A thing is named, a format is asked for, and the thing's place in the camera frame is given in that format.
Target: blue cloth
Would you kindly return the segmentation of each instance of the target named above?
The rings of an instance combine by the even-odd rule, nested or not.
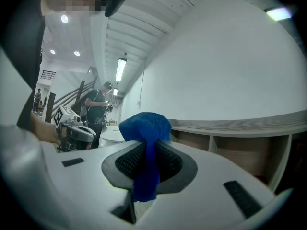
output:
[[[125,141],[146,140],[145,165],[134,180],[134,202],[146,202],[156,198],[160,173],[155,163],[155,141],[169,140],[171,129],[171,124],[164,116],[149,112],[136,114],[119,124],[119,130]]]

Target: person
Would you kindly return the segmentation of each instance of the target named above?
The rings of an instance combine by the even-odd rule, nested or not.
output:
[[[113,6],[113,0],[22,0],[9,17],[0,35],[0,44],[5,55],[14,65],[23,80],[32,89],[19,116],[17,126],[34,133],[40,141],[60,144],[55,126],[41,121],[31,112],[34,91],[42,59],[41,46],[45,30],[45,16],[52,11],[101,12],[105,16],[115,13],[121,4]]]
[[[40,89],[38,89],[37,93],[35,94],[35,97],[34,97],[34,103],[33,103],[33,112],[34,113],[37,113],[38,105],[39,105],[41,97],[42,96],[41,96],[41,93],[40,93]]]
[[[97,139],[92,143],[92,149],[99,146],[99,138],[103,126],[103,116],[105,108],[108,104],[105,102],[106,93],[111,92],[113,86],[111,82],[105,82],[102,89],[92,90],[87,99],[85,100],[85,106],[87,106],[87,122],[88,127],[95,131]]]
[[[47,96],[44,98],[44,105],[43,105],[43,108],[45,108],[46,102],[47,102]]]

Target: black slot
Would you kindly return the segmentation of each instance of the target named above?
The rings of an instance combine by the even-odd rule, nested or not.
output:
[[[63,161],[62,164],[64,165],[64,167],[68,167],[82,162],[84,162],[82,158],[77,158],[77,159]]]
[[[127,222],[135,224],[136,217],[133,204],[133,192],[129,190],[124,205],[115,208],[111,213]]]
[[[245,218],[251,217],[262,209],[261,205],[237,181],[226,182],[223,185]]]

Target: white robot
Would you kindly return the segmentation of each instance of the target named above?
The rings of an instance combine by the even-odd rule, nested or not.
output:
[[[78,150],[94,140],[93,131],[70,110],[60,107],[58,112],[58,130],[68,131],[61,150],[74,152],[57,153],[52,144],[39,142],[30,132],[0,127],[1,175],[44,229],[257,229],[291,193],[275,197],[224,157],[158,140],[157,198],[136,221],[133,180],[143,166],[144,141]]]

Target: white wall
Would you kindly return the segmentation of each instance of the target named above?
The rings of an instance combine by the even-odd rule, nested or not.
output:
[[[265,12],[241,0],[203,0],[146,61],[124,98],[141,111],[187,120],[231,120],[307,109],[306,59]]]
[[[106,117],[106,120],[109,122],[109,121],[115,121],[117,124],[120,123],[120,120],[119,120],[119,116],[120,116],[120,106],[118,107],[113,107],[113,110],[111,113],[107,113],[107,117]]]
[[[52,82],[52,85],[49,89],[48,99],[47,103],[49,101],[49,95],[50,93],[55,93],[55,101],[59,98],[63,97],[64,95],[68,94],[69,92],[77,89],[80,87],[80,84],[82,80],[85,81],[85,84],[90,83],[94,81],[93,75],[91,73],[80,73],[80,72],[70,72],[70,71],[57,71],[57,74]],[[90,88],[88,91],[84,92],[82,96],[86,95],[89,91],[91,91],[92,88]],[[71,106],[75,103],[75,99],[72,100],[67,106]],[[46,117],[46,108],[43,112],[43,120],[45,120]]]
[[[40,70],[39,70],[39,76],[38,76],[38,84],[44,84],[44,85],[51,85],[52,81],[48,79],[41,79],[42,73],[44,70],[47,71],[74,71],[74,72],[81,72],[81,73],[87,73],[89,69],[88,65],[85,65],[83,63],[78,62],[72,62],[72,61],[62,61],[62,60],[53,60],[50,62],[44,55],[43,55],[43,61],[40,64]]]

